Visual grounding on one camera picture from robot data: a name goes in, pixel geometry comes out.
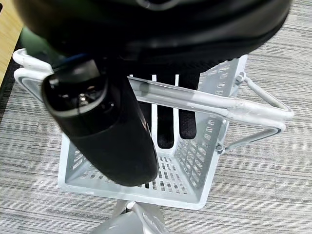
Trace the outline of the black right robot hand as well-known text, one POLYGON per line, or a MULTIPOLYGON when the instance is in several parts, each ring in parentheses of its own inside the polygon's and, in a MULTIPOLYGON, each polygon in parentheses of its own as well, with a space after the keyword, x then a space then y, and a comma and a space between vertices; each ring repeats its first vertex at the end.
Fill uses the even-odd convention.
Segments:
POLYGON ((199 74, 257 49, 285 22, 289 0, 15 0, 28 55, 48 58, 46 109, 84 156, 123 186, 153 181, 156 150, 140 101, 265 126, 246 142, 284 130, 293 113, 197 91, 199 74))

